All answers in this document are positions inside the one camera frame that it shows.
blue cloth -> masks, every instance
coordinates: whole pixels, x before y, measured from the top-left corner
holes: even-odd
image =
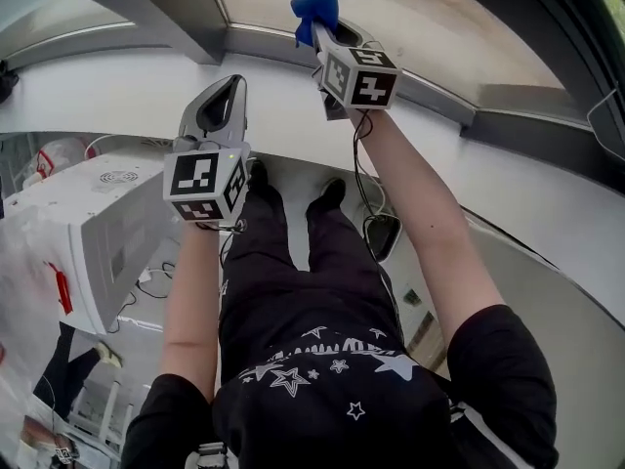
[[[339,0],[291,0],[291,9],[302,23],[295,30],[297,46],[300,42],[313,46],[313,21],[321,21],[336,32],[339,24]]]

white wire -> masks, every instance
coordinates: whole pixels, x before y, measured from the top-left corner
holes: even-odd
[[[50,383],[50,381],[48,380],[48,377],[46,377],[45,375],[41,376],[42,379],[44,379],[46,381],[46,383],[48,384],[48,387],[50,388],[50,393],[52,393],[52,435],[55,436],[55,408],[57,407],[57,398],[55,397],[55,390],[52,387],[52,384]]]
[[[595,132],[595,129],[593,128],[593,124],[590,121],[590,115],[593,114],[593,112],[595,111],[595,109],[597,109],[599,106],[601,106],[603,103],[605,103],[609,98],[611,98],[614,94],[616,94],[618,92],[618,86],[614,87],[609,94],[607,94],[607,96],[605,96],[603,99],[601,99],[598,103],[596,103],[593,107],[590,108],[590,111],[588,111],[588,114],[586,115],[586,121],[588,122],[588,124],[590,125],[591,129],[593,130],[593,135],[595,136],[595,139],[597,140],[597,142],[599,143],[599,146],[601,146],[605,151],[607,151],[608,153],[610,153],[612,156],[614,156],[615,158],[621,160],[622,162],[625,162],[625,158],[623,158],[620,154],[612,151],[610,148],[608,148],[604,143],[602,143],[599,140],[599,137],[597,137],[597,132]]]
[[[89,149],[91,149],[94,144],[99,143],[102,139],[108,139],[109,137],[117,137],[121,134],[106,134],[105,136],[99,136],[97,139],[94,139],[89,145],[85,148],[84,159],[89,159]]]

black cable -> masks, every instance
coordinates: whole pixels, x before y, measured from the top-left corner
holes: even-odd
[[[119,310],[119,313],[117,313],[117,316],[115,317],[115,321],[117,321],[117,329],[114,331],[110,331],[109,333],[117,333],[119,331],[121,326],[119,324],[118,318],[121,316],[121,312],[124,311],[128,306],[132,306],[133,304],[137,303],[137,296],[133,292],[130,292],[130,295],[133,296],[133,302],[127,302],[121,307],[121,309]]]
[[[139,289],[140,292],[143,292],[145,295],[149,295],[152,299],[167,299],[167,295],[154,295],[152,293],[146,292],[139,285],[139,280],[135,281],[135,286]]]
[[[172,269],[171,269],[171,270],[168,270],[168,269],[166,269],[166,266],[171,266],[171,267],[172,267]],[[167,278],[169,278],[169,279],[172,279],[172,278],[173,278],[172,273],[173,273],[173,272],[174,272],[174,270],[176,269],[176,265],[175,265],[174,263],[171,263],[171,262],[169,262],[169,261],[165,261],[163,264],[161,264],[161,265],[160,265],[160,268],[163,270],[163,272],[164,272],[163,274],[164,274]]]
[[[369,198],[367,197],[366,192],[364,192],[364,184],[362,183],[362,178],[360,176],[360,169],[359,169],[360,162],[358,160],[358,142],[368,137],[369,135],[371,135],[371,132],[373,132],[373,120],[371,120],[371,117],[369,116],[369,110],[365,110],[365,111],[358,110],[358,111],[362,113],[362,118],[360,119],[360,121],[358,122],[354,130],[354,178],[355,178],[356,187],[358,188],[358,192],[360,193],[360,196],[362,197],[362,201],[364,202],[364,206],[369,212],[369,215],[372,217],[375,217],[376,214],[373,211],[373,207],[371,206],[371,203],[369,202]],[[360,132],[360,129],[362,128],[362,125],[364,124],[365,120],[369,122],[369,127],[367,131],[362,136],[359,137],[358,133]]]
[[[224,257],[224,250],[226,249],[226,245],[227,243],[234,237],[234,232],[230,233],[228,235],[228,237],[224,240],[224,244],[222,245],[222,248],[220,248],[219,250],[219,265],[222,267],[222,271],[224,270],[224,261],[225,261],[225,257]]]
[[[245,225],[239,226],[242,221],[237,221],[234,226],[217,226],[209,223],[195,223],[202,231],[226,231],[229,233],[242,233],[245,231]]]
[[[364,202],[364,206],[369,212],[369,215],[365,217],[364,221],[362,222],[363,239],[364,239],[364,244],[367,246],[367,250],[369,251],[369,255],[371,256],[371,259],[373,259],[373,262],[375,262],[375,265],[378,269],[378,275],[380,276],[380,281],[382,281],[382,285],[384,286],[387,294],[389,295],[389,298],[391,299],[391,302],[393,303],[393,309],[395,310],[397,330],[399,331],[400,334],[402,334],[401,322],[399,321],[399,308],[397,307],[397,300],[395,299],[395,296],[393,295],[393,293],[391,292],[391,290],[389,289],[387,285],[387,281],[384,278],[384,274],[382,272],[382,268],[380,267],[380,263],[378,263],[378,260],[375,257],[375,253],[373,252],[373,249],[371,248],[371,245],[369,244],[369,238],[366,233],[367,227],[370,222],[379,221],[379,220],[382,220],[382,218],[377,216],[375,212],[373,211],[373,207],[371,206],[371,203],[369,202],[369,198],[367,197],[366,192],[364,191],[364,185],[362,184],[362,180],[360,178],[360,170],[359,170],[360,161],[358,160],[358,142],[368,137],[369,135],[371,135],[371,132],[373,132],[373,120],[369,116],[369,110],[361,111],[359,109],[358,111],[362,113],[362,118],[360,119],[359,123],[356,125],[355,130],[354,130],[354,177],[355,177],[356,186],[358,188],[358,192],[360,193],[360,198]],[[364,123],[364,120],[367,120],[369,122],[369,128],[362,136],[359,137],[358,132],[360,132],[360,129],[362,128],[362,124]]]

plastic bag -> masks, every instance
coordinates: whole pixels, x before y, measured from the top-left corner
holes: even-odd
[[[35,207],[0,221],[0,452],[14,460],[32,390],[59,338],[57,261]]]
[[[52,141],[40,149],[26,166],[23,188],[80,163],[85,159],[86,145],[80,139],[68,137]]]

white wall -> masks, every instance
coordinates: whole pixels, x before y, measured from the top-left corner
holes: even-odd
[[[552,371],[559,467],[615,469],[625,456],[625,332],[557,273],[493,237],[474,239]]]
[[[173,51],[135,50],[39,64],[21,74],[14,95],[0,106],[0,133],[171,139],[185,106],[235,72],[248,81],[247,140],[255,150],[352,168],[352,129],[346,121],[324,120],[308,69],[238,56],[206,66]],[[463,141],[457,125],[415,105],[398,102],[391,113],[463,205],[558,265],[625,322],[621,195],[558,168]]]

